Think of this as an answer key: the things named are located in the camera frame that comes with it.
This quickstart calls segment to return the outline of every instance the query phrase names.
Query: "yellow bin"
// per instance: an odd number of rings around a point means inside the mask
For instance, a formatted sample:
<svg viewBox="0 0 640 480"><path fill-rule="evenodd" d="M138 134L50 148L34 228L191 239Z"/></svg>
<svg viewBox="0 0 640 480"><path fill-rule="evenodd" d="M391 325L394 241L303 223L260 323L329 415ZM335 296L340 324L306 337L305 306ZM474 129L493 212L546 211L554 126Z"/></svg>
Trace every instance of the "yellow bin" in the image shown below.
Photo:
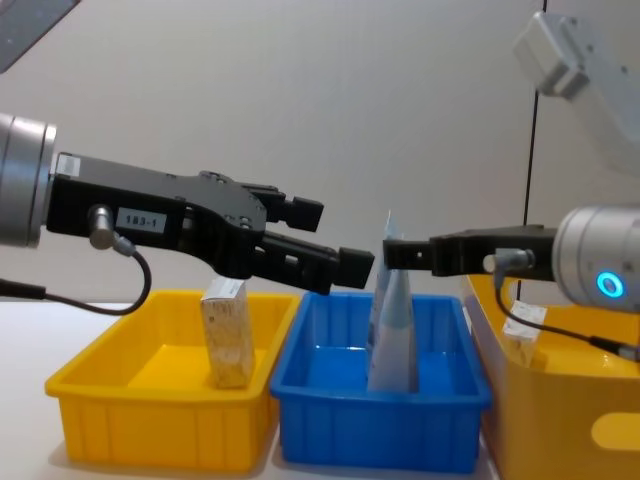
<svg viewBox="0 0 640 480"><path fill-rule="evenodd" d="M466 290L494 394L483 431L503 480L638 477L638 364L541 332L527 366L526 355L502 335L505 317L491 278L470 277ZM638 316L576 306L550 307L545 323L634 345L640 334Z"/></svg>
<svg viewBox="0 0 640 480"><path fill-rule="evenodd" d="M201 295L152 294L47 381L71 460L218 472L256 465L277 422L268 382L299 298L249 295L253 378L246 389L216 390Z"/></svg>

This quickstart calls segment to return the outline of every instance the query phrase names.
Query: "white wall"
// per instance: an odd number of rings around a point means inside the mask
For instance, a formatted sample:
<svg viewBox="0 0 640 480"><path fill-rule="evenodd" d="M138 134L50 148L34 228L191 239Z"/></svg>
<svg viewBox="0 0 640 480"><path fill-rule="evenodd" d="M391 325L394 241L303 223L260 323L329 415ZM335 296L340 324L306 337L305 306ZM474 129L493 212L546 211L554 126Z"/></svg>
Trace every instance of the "white wall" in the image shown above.
<svg viewBox="0 0 640 480"><path fill-rule="evenodd" d="M0 77L0 111L57 123L59 149L321 200L318 233L289 233L377 254L389 208L408 238L522 221L533 90L511 45L540 6L85 0ZM155 288L211 278L145 254ZM37 251L0 249L0 265L86 299L140 288L133 262L84 239L45 233ZM413 277L415 291L456 285Z"/></svg>
<svg viewBox="0 0 640 480"><path fill-rule="evenodd" d="M548 11L588 20L618 62L640 70L640 2L550 0ZM568 103L540 97L529 202L530 223L557 226L576 207L638 202L638 192L640 178L607 168ZM566 302L552 284L525 285L523 292L523 298L531 302Z"/></svg>

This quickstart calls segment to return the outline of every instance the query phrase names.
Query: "wire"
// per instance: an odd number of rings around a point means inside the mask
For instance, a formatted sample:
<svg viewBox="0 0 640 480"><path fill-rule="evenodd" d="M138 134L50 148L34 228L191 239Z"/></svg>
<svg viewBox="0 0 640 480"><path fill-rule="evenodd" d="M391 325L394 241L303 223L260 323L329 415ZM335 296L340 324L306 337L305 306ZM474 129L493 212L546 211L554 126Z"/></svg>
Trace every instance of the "wire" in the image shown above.
<svg viewBox="0 0 640 480"><path fill-rule="evenodd" d="M142 268L142 274L144 275L144 285L138 299L126 308L112 310L109 308L96 307L94 305L89 305L88 303L80 302L72 298L62 297L60 295L54 295L51 293L45 293L43 299L51 300L52 302L64 303L72 307L81 308L93 313L101 313L103 315L128 315L129 313L135 312L142 306L142 304L149 296L149 292L151 291L151 269L149 268L149 264L147 263L147 261L139 252L134 252L131 256L138 262L138 264Z"/></svg>
<svg viewBox="0 0 640 480"><path fill-rule="evenodd" d="M564 328L552 327L550 325L538 325L537 323L530 322L528 320L525 320L524 318L520 318L517 315L514 315L509 311L509 309L505 306L504 302L502 301L502 296L500 295L499 288L495 289L495 294L496 294L496 302L498 303L498 307L500 307L500 310L502 310L502 313L504 313L510 319L518 323L521 323L522 325L526 325L527 327L536 328L544 332L551 332L551 333L557 333L559 335L565 335L567 337L575 338L576 340L582 340L583 342L590 343L590 337L586 335L582 335L581 333L572 332L571 330L565 330Z"/></svg>

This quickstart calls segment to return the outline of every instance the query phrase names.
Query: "small box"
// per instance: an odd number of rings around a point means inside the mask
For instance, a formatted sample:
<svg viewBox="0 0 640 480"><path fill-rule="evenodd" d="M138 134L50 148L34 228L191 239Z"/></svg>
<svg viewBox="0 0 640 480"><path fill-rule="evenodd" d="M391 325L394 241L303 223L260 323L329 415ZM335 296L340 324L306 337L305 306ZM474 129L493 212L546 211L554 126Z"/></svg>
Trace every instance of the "small box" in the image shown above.
<svg viewBox="0 0 640 480"><path fill-rule="evenodd" d="M218 388L246 387L255 358L245 282L216 278L200 305L213 384Z"/></svg>

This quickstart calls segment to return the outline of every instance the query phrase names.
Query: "plastic bin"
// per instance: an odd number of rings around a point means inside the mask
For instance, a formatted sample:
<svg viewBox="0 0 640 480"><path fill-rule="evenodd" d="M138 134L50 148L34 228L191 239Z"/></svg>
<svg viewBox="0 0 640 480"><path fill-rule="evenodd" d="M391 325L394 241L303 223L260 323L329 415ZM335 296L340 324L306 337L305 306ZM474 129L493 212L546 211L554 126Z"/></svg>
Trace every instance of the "plastic bin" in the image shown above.
<svg viewBox="0 0 640 480"><path fill-rule="evenodd" d="M271 381L290 462L472 472L490 404L460 302L416 295L420 391L366 391L371 294L307 294Z"/></svg>
<svg viewBox="0 0 640 480"><path fill-rule="evenodd" d="M153 293L47 381L71 460L246 472L260 459L277 422L267 382L299 299L249 295L253 378L216 390L201 295Z"/></svg>
<svg viewBox="0 0 640 480"><path fill-rule="evenodd" d="M517 344L502 335L505 317L491 278L465 283L465 305L494 394L483 431L503 480L636 478L638 364L541 332L526 366ZM640 335L637 315L577 306L549 307L545 324L632 344Z"/></svg>

